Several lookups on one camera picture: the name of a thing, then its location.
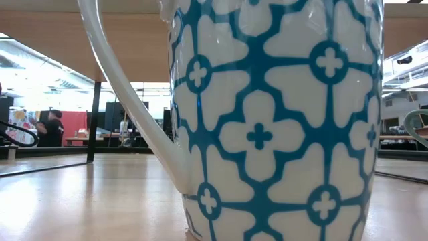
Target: mug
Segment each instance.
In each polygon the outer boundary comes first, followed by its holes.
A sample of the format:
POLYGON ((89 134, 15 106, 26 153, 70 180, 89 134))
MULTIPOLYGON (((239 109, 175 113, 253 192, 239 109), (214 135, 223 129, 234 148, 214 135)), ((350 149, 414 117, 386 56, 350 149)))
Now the mug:
POLYGON ((421 137, 418 133, 416 133, 411 123, 413 117, 419 116, 421 114, 428 114, 428 110, 414 110, 409 112, 404 118, 404 128, 406 129, 409 135, 415 138, 416 141, 419 141, 422 145, 428 147, 428 141, 425 138, 421 137))
POLYGON ((197 239, 361 239, 381 120, 381 0, 160 1, 174 143, 126 79, 97 0, 78 2, 197 239))

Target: cable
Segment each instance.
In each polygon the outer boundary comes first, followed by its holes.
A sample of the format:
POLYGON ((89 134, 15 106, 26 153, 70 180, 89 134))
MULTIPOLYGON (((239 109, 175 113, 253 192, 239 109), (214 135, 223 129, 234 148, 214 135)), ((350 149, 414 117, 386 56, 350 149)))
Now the cable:
POLYGON ((23 131, 25 133, 28 133, 28 134, 30 134, 34 138, 34 142, 32 142, 30 144, 25 144, 25 143, 21 143, 19 141, 16 141, 12 137, 10 137, 8 134, 6 134, 6 132, 0 130, 0 136, 4 137, 6 140, 8 140, 11 143, 17 145, 18 147, 33 147, 33 146, 35 146, 35 145, 37 145, 39 143, 39 137, 37 137, 37 135, 34 134, 34 132, 32 132, 32 131, 29 131, 29 130, 27 130, 25 128, 22 128, 22 127, 13 125, 13 124, 6 123, 6 122, 4 122, 2 120, 0 120, 0 124, 3 124, 5 126, 7 126, 7 127, 12 127, 14 129, 17 129, 17 130, 23 131))

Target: quatrefoil pattern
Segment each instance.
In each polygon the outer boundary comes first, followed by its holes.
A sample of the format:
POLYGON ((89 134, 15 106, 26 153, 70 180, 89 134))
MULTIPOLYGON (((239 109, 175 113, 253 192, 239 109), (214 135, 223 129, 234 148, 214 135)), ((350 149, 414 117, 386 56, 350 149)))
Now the quatrefoil pattern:
POLYGON ((381 0, 177 0, 169 70, 206 240, 360 240, 379 141, 381 0))

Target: mug handle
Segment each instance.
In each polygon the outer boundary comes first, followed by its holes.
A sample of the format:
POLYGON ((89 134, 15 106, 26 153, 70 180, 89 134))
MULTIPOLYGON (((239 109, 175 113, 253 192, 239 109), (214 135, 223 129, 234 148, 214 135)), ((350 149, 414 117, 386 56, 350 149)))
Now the mug handle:
POLYGON ((124 104, 125 111, 133 123, 136 123, 141 135, 170 175, 177 190, 182 194, 187 194, 189 175, 185 167, 187 159, 185 152, 167 137, 132 88, 106 39, 102 26, 100 1, 78 0, 82 20, 97 63, 113 87, 119 101, 124 104))
POLYGON ((428 110, 414 110, 411 111, 409 114, 406 115, 404 118, 404 128, 406 129, 407 133, 409 133, 413 138, 416 139, 416 141, 419 141, 422 145, 425 147, 428 147, 428 141, 422 138, 420 135, 418 135, 413 128, 413 125, 411 124, 411 119, 418 114, 427 114, 428 110))

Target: ceiling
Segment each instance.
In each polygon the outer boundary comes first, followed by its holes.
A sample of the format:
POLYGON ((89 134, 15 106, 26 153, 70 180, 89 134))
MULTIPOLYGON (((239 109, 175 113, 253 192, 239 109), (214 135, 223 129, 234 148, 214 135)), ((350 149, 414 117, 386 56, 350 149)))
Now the ceiling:
MULTIPOLYGON (((103 0, 102 8, 110 13, 157 13, 157 0, 103 0)), ((77 12, 77 0, 1 0, 1 10, 77 12)))

